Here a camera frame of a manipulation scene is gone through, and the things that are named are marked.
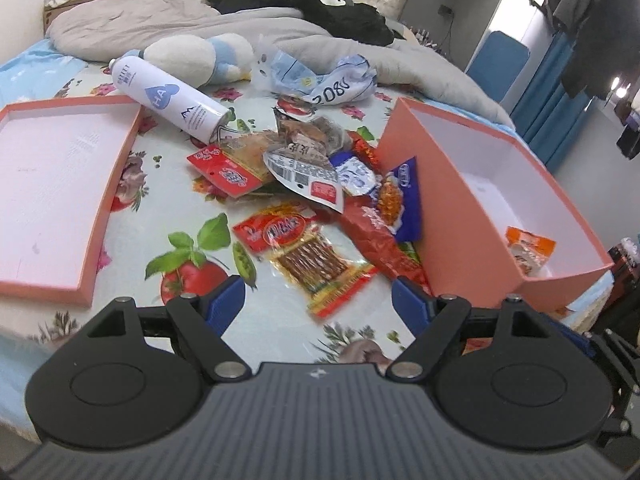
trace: spray can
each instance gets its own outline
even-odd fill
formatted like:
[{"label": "spray can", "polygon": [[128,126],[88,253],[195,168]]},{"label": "spray can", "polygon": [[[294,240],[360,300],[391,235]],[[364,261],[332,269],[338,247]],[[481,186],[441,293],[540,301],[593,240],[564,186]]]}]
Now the spray can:
[{"label": "spray can", "polygon": [[228,108],[140,57],[114,59],[109,67],[118,90],[205,144],[228,121]]}]

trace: barcode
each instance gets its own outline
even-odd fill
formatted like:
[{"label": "barcode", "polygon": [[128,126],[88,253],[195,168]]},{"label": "barcode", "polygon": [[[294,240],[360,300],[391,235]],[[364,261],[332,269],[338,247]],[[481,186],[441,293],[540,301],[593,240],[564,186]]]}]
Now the barcode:
[{"label": "barcode", "polygon": [[291,181],[291,170],[278,166],[275,162],[269,162],[269,166],[278,176],[281,176],[284,180]]},{"label": "barcode", "polygon": [[302,184],[303,186],[308,186],[309,177],[302,173],[296,172],[296,184]]}]

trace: stuffed toy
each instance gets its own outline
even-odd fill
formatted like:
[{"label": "stuffed toy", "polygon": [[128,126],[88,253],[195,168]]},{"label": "stuffed toy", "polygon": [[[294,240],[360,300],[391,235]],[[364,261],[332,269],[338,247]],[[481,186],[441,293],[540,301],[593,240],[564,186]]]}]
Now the stuffed toy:
[{"label": "stuffed toy", "polygon": [[183,34],[163,38],[144,50],[129,50],[124,56],[137,56],[187,85],[231,83],[251,79],[254,50],[237,34],[221,34],[208,40]]}]

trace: pea pod print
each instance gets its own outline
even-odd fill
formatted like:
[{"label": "pea pod print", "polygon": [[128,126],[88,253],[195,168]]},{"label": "pea pod print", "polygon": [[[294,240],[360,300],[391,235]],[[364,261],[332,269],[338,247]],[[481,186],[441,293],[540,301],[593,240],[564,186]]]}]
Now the pea pod print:
[{"label": "pea pod print", "polygon": [[257,273],[251,257],[247,254],[245,248],[240,242],[234,242],[233,252],[234,262],[238,268],[238,274],[240,274],[240,277],[244,282],[251,287],[251,290],[256,290],[258,288],[255,285]]}]

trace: open box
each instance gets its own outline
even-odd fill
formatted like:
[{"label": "open box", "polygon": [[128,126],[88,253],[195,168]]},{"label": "open box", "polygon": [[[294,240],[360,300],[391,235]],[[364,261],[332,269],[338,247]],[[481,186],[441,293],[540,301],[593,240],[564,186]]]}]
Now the open box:
[{"label": "open box", "polygon": [[[400,99],[378,143],[385,171],[416,156],[422,238],[435,294],[499,306],[521,294],[542,312],[566,306],[612,266],[587,222],[517,139],[452,112]],[[521,272],[508,226],[557,242],[537,277]]]},{"label": "open box", "polygon": [[126,96],[0,110],[0,294],[91,305],[111,203],[141,116]]}]

